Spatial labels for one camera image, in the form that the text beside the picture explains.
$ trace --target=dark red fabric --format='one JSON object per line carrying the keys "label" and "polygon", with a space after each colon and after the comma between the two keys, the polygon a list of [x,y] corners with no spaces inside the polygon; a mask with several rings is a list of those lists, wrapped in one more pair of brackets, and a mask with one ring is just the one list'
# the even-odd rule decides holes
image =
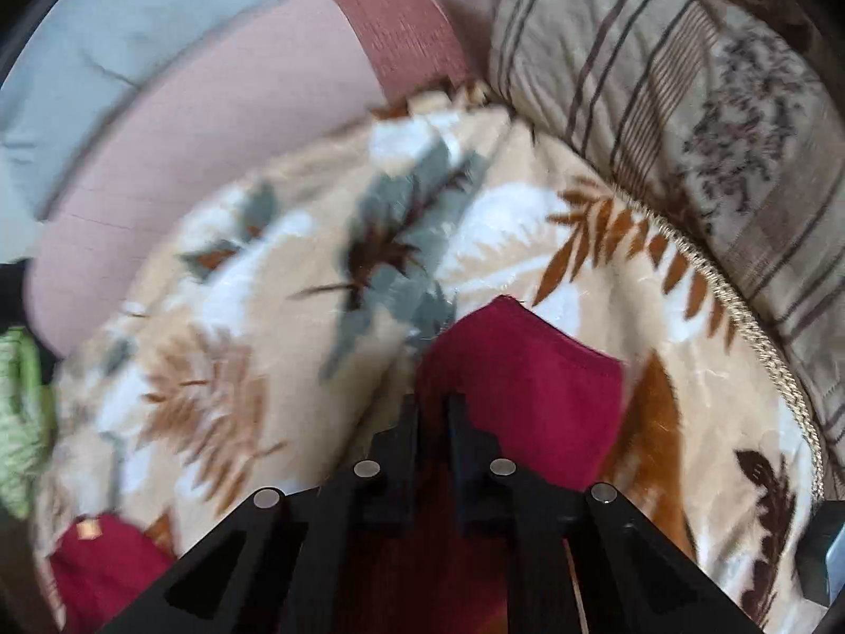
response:
{"label": "dark red fabric", "polygon": [[[441,336],[417,371],[425,440],[441,437],[441,402],[453,391],[504,455],[584,489],[618,431],[622,365],[500,297]],[[442,438],[424,455],[411,535],[353,546],[343,631],[472,634],[502,609],[504,542],[458,534]]]}
{"label": "dark red fabric", "polygon": [[91,634],[129,605],[173,564],[144,533],[100,515],[100,536],[79,538],[74,523],[50,556],[66,616],[63,634]]}

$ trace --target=light green fabric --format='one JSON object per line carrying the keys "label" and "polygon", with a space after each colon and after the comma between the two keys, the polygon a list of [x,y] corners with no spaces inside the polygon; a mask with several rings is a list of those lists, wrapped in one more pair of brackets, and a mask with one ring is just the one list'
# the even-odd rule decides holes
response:
{"label": "light green fabric", "polygon": [[54,424],[38,347],[26,329],[12,328],[0,336],[0,500],[20,520],[30,514],[31,485],[48,457]]}

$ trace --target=light blue sheet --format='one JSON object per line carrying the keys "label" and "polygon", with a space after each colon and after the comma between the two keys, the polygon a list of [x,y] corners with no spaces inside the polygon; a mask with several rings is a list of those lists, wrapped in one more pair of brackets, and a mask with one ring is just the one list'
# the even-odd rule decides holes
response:
{"label": "light blue sheet", "polygon": [[32,215],[45,215],[103,120],[153,75],[206,33],[272,1],[60,0],[0,88],[0,171]]}

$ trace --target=silver rivet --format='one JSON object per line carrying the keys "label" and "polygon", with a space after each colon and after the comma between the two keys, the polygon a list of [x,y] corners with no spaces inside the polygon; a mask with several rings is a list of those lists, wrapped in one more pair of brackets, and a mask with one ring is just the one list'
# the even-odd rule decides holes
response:
{"label": "silver rivet", "polygon": [[490,463],[490,472],[497,477],[509,477],[517,471],[517,464],[506,457],[497,457]]}
{"label": "silver rivet", "polygon": [[281,496],[278,491],[273,489],[261,489],[252,497],[252,502],[255,503],[255,507],[266,510],[278,503],[280,498]]}
{"label": "silver rivet", "polygon": [[356,476],[362,479],[369,479],[381,472],[381,465],[375,460],[362,460],[355,465]]}
{"label": "silver rivet", "polygon": [[618,495],[616,493],[616,489],[614,489],[614,487],[609,483],[605,482],[597,483],[590,490],[590,493],[599,503],[613,503]]}

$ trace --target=small yellow tag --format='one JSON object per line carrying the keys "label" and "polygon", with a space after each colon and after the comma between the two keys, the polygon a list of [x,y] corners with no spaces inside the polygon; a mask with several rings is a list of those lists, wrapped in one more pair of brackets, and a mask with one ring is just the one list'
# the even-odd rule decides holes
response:
{"label": "small yellow tag", "polygon": [[100,523],[96,519],[82,520],[76,525],[76,535],[82,541],[90,541],[92,538],[102,536],[102,534]]}

